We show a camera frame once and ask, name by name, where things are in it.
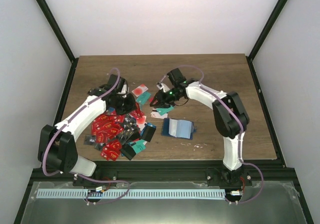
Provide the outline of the teal card upper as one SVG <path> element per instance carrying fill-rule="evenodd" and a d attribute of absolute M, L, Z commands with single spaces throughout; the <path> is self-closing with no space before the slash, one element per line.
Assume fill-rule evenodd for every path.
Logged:
<path fill-rule="evenodd" d="M 144 92 L 140 96 L 137 97 L 136 102 L 140 105 L 144 105 L 151 97 L 149 92 Z"/>

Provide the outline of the blue leather card holder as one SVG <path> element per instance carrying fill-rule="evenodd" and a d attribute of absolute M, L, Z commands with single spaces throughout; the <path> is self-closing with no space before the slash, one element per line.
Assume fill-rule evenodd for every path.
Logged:
<path fill-rule="evenodd" d="M 194 122 L 164 118 L 161 135 L 166 137 L 192 140 L 196 132 Z"/>

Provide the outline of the red VIP card bottom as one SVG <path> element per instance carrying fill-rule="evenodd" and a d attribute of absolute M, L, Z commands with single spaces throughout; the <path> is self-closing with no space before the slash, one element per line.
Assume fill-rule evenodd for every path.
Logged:
<path fill-rule="evenodd" d="M 103 146 L 100 155 L 107 161 L 116 161 L 121 155 L 121 148 L 122 144 L 119 142 L 119 140 L 114 139 Z"/>

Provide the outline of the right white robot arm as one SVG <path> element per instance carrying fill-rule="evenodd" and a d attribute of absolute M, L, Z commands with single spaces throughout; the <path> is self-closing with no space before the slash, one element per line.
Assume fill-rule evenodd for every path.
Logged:
<path fill-rule="evenodd" d="M 236 92 L 217 91 L 202 84 L 202 80 L 186 79 L 179 68 L 167 73 L 172 88 L 162 81 L 157 83 L 158 92 L 150 102 L 154 108 L 176 106 L 181 98 L 195 100 L 213 111 L 217 131 L 223 136 L 225 169 L 220 172 L 223 182 L 236 184 L 243 173 L 243 140 L 250 122 L 248 113 Z"/>

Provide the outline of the teal card bottom pile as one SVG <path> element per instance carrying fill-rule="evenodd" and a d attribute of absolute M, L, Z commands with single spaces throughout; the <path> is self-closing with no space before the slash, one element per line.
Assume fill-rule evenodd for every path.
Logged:
<path fill-rule="evenodd" d="M 132 142 L 130 145 L 135 151 L 136 154 L 140 153 L 141 151 L 146 149 L 146 143 L 147 141 L 144 140 L 138 140 L 136 142 Z"/>

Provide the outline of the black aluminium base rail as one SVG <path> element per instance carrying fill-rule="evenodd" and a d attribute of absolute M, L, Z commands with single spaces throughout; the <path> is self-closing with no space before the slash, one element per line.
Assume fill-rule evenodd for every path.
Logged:
<path fill-rule="evenodd" d="M 259 167 L 244 167 L 241 177 L 247 184 L 254 181 L 293 181 L 298 178 L 293 168 L 284 167 L 278 160 L 253 160 Z M 208 161 L 97 161 L 93 179 L 125 180 L 128 182 L 205 182 L 209 186 L 236 187 L 240 178 L 226 181 L 221 174 L 222 162 Z"/>

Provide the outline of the black card pile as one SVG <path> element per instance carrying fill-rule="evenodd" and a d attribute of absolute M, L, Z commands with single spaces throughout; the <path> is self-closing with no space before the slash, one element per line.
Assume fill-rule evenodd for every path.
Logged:
<path fill-rule="evenodd" d="M 125 144 L 121 147 L 120 152 L 128 159 L 132 160 L 133 157 L 136 155 L 135 150 L 133 149 L 132 146 L 129 144 Z"/>
<path fill-rule="evenodd" d="M 151 123 L 147 123 L 143 128 L 140 137 L 142 140 L 150 142 L 155 134 L 157 127 Z"/>

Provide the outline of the white card with red dot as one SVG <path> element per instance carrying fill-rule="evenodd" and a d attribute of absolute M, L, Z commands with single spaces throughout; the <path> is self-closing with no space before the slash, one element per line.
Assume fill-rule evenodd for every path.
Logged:
<path fill-rule="evenodd" d="M 167 118 L 168 117 L 168 113 L 164 113 L 160 110 L 157 110 L 157 109 L 153 109 L 150 113 L 150 116 L 152 118 L 158 118 L 158 119 L 164 119 L 164 118 Z"/>

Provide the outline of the light blue slotted strip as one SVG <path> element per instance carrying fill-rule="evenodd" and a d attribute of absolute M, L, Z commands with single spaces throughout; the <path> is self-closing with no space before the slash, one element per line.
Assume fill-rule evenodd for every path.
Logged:
<path fill-rule="evenodd" d="M 225 190 L 218 189 L 133 189 L 108 190 L 104 193 L 88 195 L 88 189 L 39 189 L 37 199 L 197 199 L 197 200 L 224 200 Z"/>

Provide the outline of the black card bottom pile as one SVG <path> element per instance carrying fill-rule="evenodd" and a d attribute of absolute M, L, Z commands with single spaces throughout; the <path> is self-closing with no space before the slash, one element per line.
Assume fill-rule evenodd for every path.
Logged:
<path fill-rule="evenodd" d="M 128 159 L 132 160 L 133 157 L 136 155 L 135 150 L 133 149 L 132 146 L 129 144 L 125 144 L 121 147 L 120 152 Z"/>

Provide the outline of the white pink card top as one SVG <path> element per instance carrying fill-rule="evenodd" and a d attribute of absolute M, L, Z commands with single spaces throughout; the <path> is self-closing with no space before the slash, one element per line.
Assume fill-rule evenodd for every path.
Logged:
<path fill-rule="evenodd" d="M 141 84 L 139 85 L 137 88 L 135 88 L 132 93 L 133 95 L 135 95 L 136 97 L 139 97 L 140 95 L 142 95 L 144 92 L 146 92 L 148 90 L 148 88 L 144 85 Z"/>

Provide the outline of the black cards stack centre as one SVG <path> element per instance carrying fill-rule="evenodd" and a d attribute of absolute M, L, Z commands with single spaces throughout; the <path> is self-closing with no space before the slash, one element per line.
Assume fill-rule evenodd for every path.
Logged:
<path fill-rule="evenodd" d="M 140 129 L 135 118 L 131 116 L 125 116 L 124 121 L 120 125 L 123 127 L 123 130 L 118 133 L 116 137 L 122 145 L 139 140 L 141 138 Z"/>

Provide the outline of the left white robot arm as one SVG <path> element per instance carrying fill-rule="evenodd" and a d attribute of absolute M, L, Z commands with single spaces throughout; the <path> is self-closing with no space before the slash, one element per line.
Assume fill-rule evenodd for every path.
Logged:
<path fill-rule="evenodd" d="M 72 173 L 84 176 L 91 186 L 101 182 L 102 173 L 96 170 L 95 162 L 78 154 L 76 141 L 87 126 L 109 108 L 114 108 L 118 115 L 135 110 L 135 98 L 128 86 L 126 79 L 112 74 L 106 84 L 91 89 L 84 103 L 68 117 L 42 128 L 37 158 L 46 176 Z"/>

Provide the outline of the black card right pile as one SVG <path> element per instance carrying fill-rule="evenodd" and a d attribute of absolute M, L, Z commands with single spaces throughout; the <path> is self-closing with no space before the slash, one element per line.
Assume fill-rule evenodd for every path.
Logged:
<path fill-rule="evenodd" d="M 157 127 L 151 123 L 147 123 L 143 128 L 140 137 L 142 140 L 150 142 L 155 134 Z"/>

